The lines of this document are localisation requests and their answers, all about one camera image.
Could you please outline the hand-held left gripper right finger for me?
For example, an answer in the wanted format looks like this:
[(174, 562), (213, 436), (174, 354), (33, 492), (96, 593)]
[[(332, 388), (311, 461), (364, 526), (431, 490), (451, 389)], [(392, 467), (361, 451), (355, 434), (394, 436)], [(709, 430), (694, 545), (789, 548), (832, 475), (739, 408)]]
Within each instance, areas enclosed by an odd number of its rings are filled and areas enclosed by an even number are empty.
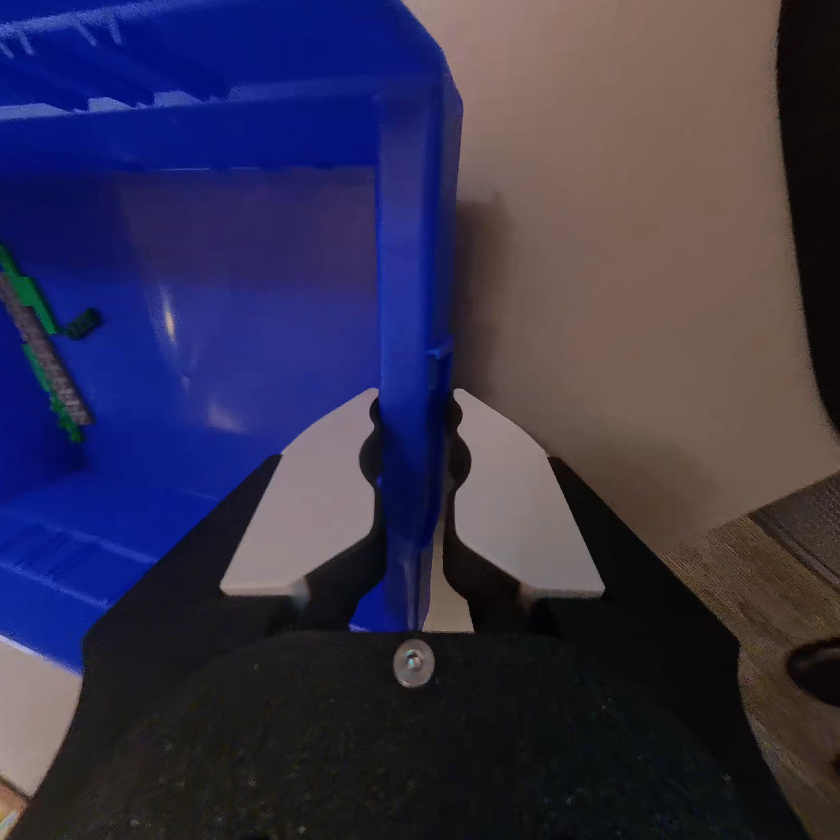
[(446, 537), (526, 601), (597, 599), (605, 584), (541, 445), (467, 390), (448, 409)]

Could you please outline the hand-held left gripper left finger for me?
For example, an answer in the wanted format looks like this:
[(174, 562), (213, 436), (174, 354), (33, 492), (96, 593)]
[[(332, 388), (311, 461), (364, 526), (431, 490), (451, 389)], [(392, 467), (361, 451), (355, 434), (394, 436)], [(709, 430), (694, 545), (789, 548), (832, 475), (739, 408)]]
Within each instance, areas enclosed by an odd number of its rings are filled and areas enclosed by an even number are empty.
[(221, 581), (223, 593), (307, 597), (311, 573), (375, 532), (378, 399), (377, 389), (362, 391), (283, 449)]

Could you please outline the blue plastic bin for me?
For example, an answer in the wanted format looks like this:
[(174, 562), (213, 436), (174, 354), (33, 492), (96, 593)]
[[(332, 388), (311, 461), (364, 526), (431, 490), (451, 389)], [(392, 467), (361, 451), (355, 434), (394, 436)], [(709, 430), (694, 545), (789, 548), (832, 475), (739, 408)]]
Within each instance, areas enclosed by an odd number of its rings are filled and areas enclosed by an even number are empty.
[(94, 417), (58, 427), (2, 309), (2, 639), (82, 638), (215, 503), (369, 388), (385, 582), (439, 510), (463, 105), (402, 2), (2, 2), (1, 235)]

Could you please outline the grey desk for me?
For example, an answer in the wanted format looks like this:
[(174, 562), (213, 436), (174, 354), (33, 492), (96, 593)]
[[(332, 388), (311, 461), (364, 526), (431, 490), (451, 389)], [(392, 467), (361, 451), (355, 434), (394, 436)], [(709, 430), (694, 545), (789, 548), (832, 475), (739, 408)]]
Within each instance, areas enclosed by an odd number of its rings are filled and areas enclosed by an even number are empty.
[[(402, 2), (463, 105), (454, 384), (655, 549), (838, 468), (776, 105), (781, 2)], [(2, 639), (2, 779), (81, 679)]]

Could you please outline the green and grey brick strip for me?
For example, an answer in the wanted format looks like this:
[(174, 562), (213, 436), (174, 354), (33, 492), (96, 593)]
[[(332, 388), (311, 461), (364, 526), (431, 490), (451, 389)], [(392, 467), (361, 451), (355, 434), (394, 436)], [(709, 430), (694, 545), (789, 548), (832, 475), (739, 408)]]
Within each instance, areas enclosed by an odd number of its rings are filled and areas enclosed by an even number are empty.
[(23, 273), (8, 249), (1, 246), (1, 299), (19, 335), (22, 351), (42, 390), (58, 427), (74, 444), (84, 440), (83, 430), (94, 417), (74, 378), (56, 350), (55, 337), (85, 339), (102, 326), (102, 316), (87, 308), (63, 324), (31, 276)]

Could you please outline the black rounded object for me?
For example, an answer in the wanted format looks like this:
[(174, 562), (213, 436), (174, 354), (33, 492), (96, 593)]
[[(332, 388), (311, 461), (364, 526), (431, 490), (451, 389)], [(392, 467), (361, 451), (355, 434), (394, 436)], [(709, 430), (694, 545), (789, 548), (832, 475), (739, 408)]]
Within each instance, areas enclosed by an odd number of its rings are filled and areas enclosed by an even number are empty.
[(787, 658), (786, 671), (805, 693), (839, 708), (839, 637), (798, 647)]

